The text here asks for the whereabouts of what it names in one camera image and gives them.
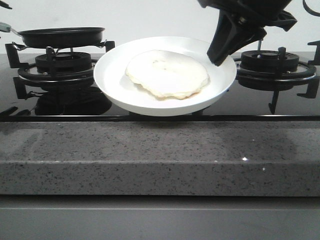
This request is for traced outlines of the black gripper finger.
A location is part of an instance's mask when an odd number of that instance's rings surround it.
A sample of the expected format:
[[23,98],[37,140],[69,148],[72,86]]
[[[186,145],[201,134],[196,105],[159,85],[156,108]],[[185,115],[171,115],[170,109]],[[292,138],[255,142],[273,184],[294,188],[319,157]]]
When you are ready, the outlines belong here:
[[240,24],[239,20],[240,19],[237,15],[234,15],[225,10],[219,11],[219,18],[216,31],[212,39],[212,42],[207,50],[207,56],[214,65],[220,66],[228,57],[228,55],[226,55],[226,40],[228,36],[228,26],[237,25],[245,28],[243,24]]
[[230,56],[241,48],[262,40],[267,32],[263,27],[242,27],[240,25],[229,25],[227,27],[226,55]]

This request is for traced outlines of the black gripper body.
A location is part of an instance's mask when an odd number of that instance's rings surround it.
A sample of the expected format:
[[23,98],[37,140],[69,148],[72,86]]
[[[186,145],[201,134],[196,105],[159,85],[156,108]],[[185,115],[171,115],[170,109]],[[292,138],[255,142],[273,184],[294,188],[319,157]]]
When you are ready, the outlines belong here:
[[285,8],[289,0],[199,0],[201,7],[212,7],[238,15],[260,26],[275,26],[289,31],[297,22]]

